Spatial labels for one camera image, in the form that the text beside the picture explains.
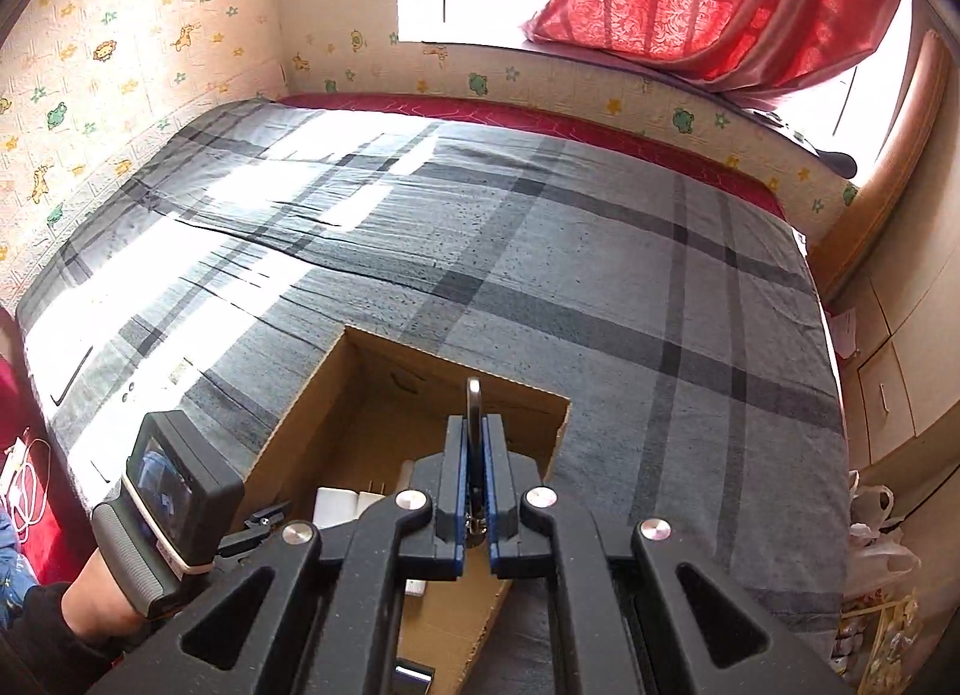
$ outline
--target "white cable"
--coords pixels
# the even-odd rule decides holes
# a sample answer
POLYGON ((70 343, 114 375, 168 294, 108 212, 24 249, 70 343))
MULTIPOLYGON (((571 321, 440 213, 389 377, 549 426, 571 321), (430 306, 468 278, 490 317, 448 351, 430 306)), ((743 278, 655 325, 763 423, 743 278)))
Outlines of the white cable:
POLYGON ((53 449, 50 448, 50 444, 44 439, 37 438, 34 441, 30 441, 23 455, 23 465, 19 471, 17 471, 16 476, 13 477, 10 492, 3 498, 4 506, 7 508, 7 513, 10 515, 11 522, 13 523, 13 529, 16 530, 16 535, 21 545, 26 543, 30 538, 30 527, 35 524, 40 524, 43 514, 46 513, 47 489, 50 486, 50 460, 53 460, 53 456, 53 449), (37 468, 34 468, 34 465, 30 461, 30 450, 37 444, 43 444, 47 447, 47 479, 42 485, 37 479, 37 468), (29 503, 24 502, 28 497, 27 474, 32 476, 29 489, 29 503), (37 487, 40 487, 42 494, 39 513, 37 513, 37 487))

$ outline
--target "gray plaid bed sheet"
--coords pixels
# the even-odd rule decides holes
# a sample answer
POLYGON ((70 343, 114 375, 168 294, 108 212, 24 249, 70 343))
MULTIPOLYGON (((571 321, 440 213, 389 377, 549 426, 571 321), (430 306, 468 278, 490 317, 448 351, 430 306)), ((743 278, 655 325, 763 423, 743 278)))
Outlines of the gray plaid bed sheet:
MULTIPOLYGON (((196 257, 45 406, 64 455, 109 444, 104 401, 189 319, 212 334, 234 311, 248 328, 208 366, 184 349, 198 377, 176 404, 245 474, 355 324, 568 397, 557 487, 624 522, 669 519, 829 653, 847 451, 819 302, 778 218, 579 142, 245 101, 182 129, 75 231, 22 299, 24 329, 160 221, 196 257), (361 192, 359 218, 331 209, 361 192)), ((169 402, 141 384, 136 417, 169 402)), ((103 486, 75 468, 89 507, 103 486)), ((514 586, 471 692, 552 691, 544 605, 514 586)))

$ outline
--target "green frog illustration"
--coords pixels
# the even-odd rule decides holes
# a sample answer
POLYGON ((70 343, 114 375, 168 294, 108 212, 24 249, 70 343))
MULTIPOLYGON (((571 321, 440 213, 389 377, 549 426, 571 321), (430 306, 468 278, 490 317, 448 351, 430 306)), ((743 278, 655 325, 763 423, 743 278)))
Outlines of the green frog illustration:
POLYGON ((47 128, 56 129, 61 123, 64 122, 64 117, 66 116, 66 105, 64 102, 59 103, 56 107, 47 113, 47 128))
POLYGON ((680 134, 692 134, 693 113, 683 107, 678 107, 673 113, 673 125, 677 127, 680 134))
POLYGON ((486 74, 477 74, 470 73, 469 81, 467 81, 470 90, 477 94, 478 97, 486 97, 487 92, 487 75, 486 74))

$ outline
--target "silver screw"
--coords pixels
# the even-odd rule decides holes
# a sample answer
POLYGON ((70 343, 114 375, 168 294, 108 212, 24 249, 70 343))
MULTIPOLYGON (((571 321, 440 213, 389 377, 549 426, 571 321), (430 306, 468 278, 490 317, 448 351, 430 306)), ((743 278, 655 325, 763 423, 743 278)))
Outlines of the silver screw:
POLYGON ((283 528, 281 533, 283 541, 291 546, 299 546, 301 543, 309 543, 313 537, 313 528, 306 522, 294 522, 283 528))
POLYGON ((647 540, 667 540, 670 532, 670 523, 664 519, 647 519, 645 522, 640 522, 640 535, 647 540))
POLYGON ((534 508, 550 508, 557 502, 557 492, 550 487, 534 487, 527 492, 527 502, 534 508))
POLYGON ((426 505, 426 495, 418 489, 404 489, 397 495, 397 506, 405 511, 419 511, 426 505))

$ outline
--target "mattress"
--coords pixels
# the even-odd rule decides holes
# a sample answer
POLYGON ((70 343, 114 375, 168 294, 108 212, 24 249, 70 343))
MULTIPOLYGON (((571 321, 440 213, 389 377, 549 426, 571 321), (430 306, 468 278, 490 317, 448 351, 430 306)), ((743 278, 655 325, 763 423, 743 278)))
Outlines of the mattress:
MULTIPOLYGON (((87 508, 145 412, 241 474, 344 323, 571 400, 553 483, 662 516, 824 656, 847 536, 829 341, 791 228, 584 142, 245 101, 90 215, 21 300, 27 361, 87 508)), ((469 684, 551 691, 515 585, 469 684)))

